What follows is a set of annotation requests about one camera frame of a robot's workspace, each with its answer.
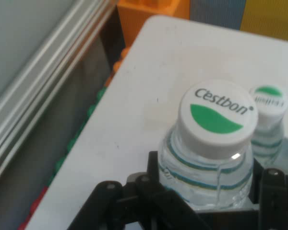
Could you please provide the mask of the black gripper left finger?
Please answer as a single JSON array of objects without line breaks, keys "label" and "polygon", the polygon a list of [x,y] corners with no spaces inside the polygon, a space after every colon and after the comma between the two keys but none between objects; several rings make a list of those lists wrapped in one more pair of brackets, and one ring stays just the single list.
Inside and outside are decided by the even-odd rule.
[{"label": "black gripper left finger", "polygon": [[143,230],[205,230],[199,215],[158,181],[157,157],[157,151],[149,152],[147,171],[131,174],[125,185],[100,182],[68,228],[122,230],[138,222]]}]

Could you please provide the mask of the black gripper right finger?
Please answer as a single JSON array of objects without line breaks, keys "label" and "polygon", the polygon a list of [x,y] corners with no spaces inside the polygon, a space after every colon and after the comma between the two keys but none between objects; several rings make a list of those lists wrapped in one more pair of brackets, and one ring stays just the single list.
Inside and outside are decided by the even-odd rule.
[{"label": "black gripper right finger", "polygon": [[253,161],[251,202],[259,205],[259,230],[288,230],[288,175]]}]

